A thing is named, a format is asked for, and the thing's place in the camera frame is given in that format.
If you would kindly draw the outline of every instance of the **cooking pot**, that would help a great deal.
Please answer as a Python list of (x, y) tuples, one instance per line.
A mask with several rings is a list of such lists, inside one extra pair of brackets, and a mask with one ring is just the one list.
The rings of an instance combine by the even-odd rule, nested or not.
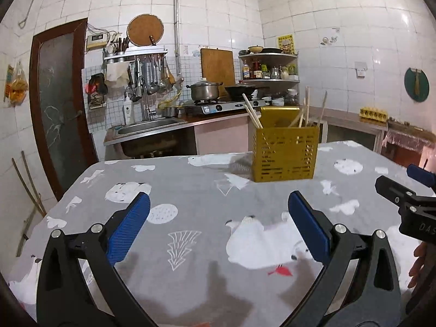
[(217, 82), (209, 82), (205, 77), (201, 81), (194, 85), (186, 85), (186, 88), (191, 89), (191, 98), (194, 101), (208, 101), (212, 99), (218, 99), (219, 89), (222, 82), (218, 84)]

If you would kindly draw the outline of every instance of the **pot lid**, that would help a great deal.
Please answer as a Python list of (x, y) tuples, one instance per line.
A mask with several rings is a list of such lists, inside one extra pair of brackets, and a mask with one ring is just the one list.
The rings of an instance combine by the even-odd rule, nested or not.
[(209, 82), (205, 77), (201, 78), (201, 81), (193, 84), (191, 87), (199, 87), (199, 86), (219, 86), (217, 82)]

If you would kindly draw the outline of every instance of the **door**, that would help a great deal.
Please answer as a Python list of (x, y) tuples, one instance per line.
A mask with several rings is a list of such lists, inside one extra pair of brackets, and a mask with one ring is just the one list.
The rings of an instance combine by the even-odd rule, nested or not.
[(32, 42), (29, 94), (33, 130), (57, 200), (97, 162), (81, 84), (87, 21), (46, 30)]

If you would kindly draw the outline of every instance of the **table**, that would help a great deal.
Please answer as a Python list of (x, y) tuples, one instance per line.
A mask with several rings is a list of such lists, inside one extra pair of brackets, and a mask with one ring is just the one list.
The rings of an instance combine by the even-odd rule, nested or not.
[[(126, 207), (136, 189), (150, 193), (154, 209), (126, 259), (115, 267), (158, 324), (279, 326), (321, 269), (286, 214), (294, 190), (333, 224), (367, 235), (385, 230), (400, 287), (407, 291), (418, 241), (398, 232), (398, 209), (376, 193), (374, 183), (385, 174), (418, 195), (430, 196), (430, 189), (408, 178), (404, 168), (352, 141), (320, 144), (312, 180), (252, 182), (251, 156), (184, 156), (91, 166), (35, 227), (9, 276), (11, 289), (34, 317), (41, 264), (35, 261), (43, 257), (50, 233), (58, 227), (66, 234), (79, 233), (93, 223), (105, 223)], [(177, 245), (184, 249), (176, 253)], [(87, 262), (81, 264), (97, 305), (108, 311)], [(350, 269), (345, 280), (352, 274)], [(336, 304), (347, 286), (340, 290)]]

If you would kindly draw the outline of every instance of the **cutting board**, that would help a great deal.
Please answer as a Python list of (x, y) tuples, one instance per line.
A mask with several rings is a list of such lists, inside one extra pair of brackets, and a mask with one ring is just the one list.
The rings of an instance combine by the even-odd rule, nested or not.
[(210, 82), (222, 82), (220, 97), (227, 96), (226, 86), (235, 85), (235, 65), (233, 53), (228, 50), (201, 49), (201, 70), (203, 77)]

